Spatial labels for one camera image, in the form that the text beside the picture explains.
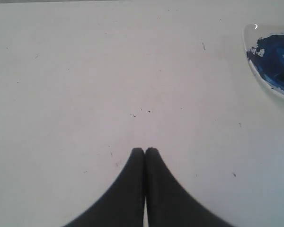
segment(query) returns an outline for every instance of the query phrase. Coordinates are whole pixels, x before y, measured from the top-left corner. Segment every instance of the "black object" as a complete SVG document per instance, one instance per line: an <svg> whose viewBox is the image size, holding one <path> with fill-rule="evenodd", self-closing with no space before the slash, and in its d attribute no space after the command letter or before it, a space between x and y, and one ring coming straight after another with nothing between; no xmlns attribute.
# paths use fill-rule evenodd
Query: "black object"
<svg viewBox="0 0 284 227"><path fill-rule="evenodd" d="M157 149L146 151L145 169L149 227L231 227L184 190Z"/></svg>
<svg viewBox="0 0 284 227"><path fill-rule="evenodd" d="M144 151L134 148L107 192L65 227L142 227L144 204Z"/></svg>

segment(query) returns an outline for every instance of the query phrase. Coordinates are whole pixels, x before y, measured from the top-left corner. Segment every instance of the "dried blue paint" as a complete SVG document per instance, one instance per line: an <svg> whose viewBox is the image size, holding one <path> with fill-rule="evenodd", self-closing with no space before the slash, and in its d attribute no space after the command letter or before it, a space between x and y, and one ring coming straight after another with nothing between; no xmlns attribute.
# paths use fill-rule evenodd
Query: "dried blue paint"
<svg viewBox="0 0 284 227"><path fill-rule="evenodd" d="M271 35L257 41L257 47L247 51L262 79L284 91L284 35Z"/></svg>

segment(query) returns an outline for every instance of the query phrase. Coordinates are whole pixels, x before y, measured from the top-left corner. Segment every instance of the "white table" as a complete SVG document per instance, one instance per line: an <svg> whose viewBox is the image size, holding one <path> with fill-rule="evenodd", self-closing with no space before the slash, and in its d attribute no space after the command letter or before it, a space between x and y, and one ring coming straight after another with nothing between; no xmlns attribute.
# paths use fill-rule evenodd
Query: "white table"
<svg viewBox="0 0 284 227"><path fill-rule="evenodd" d="M284 227L284 101L249 69L250 23L284 24L284 1L0 4L0 227L66 224L150 146L221 218Z"/></svg>

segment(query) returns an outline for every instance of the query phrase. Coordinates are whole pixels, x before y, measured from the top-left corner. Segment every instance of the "black rubber tip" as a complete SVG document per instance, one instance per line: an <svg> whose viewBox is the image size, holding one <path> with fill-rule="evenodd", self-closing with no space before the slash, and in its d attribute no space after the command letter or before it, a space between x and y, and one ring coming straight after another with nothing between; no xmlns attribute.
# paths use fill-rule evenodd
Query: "black rubber tip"
<svg viewBox="0 0 284 227"><path fill-rule="evenodd" d="M142 227L144 200L144 151L134 148L107 192L65 227Z"/></svg>
<svg viewBox="0 0 284 227"><path fill-rule="evenodd" d="M157 149L146 151L145 170L150 227L231 227L185 191L168 170Z"/></svg>

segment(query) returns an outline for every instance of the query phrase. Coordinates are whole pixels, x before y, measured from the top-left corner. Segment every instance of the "plastic dish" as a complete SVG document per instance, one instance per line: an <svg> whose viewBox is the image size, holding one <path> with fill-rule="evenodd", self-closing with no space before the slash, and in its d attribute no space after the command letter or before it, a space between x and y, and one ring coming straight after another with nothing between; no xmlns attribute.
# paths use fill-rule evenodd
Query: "plastic dish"
<svg viewBox="0 0 284 227"><path fill-rule="evenodd" d="M284 26L247 25L243 40L253 74L284 98Z"/></svg>

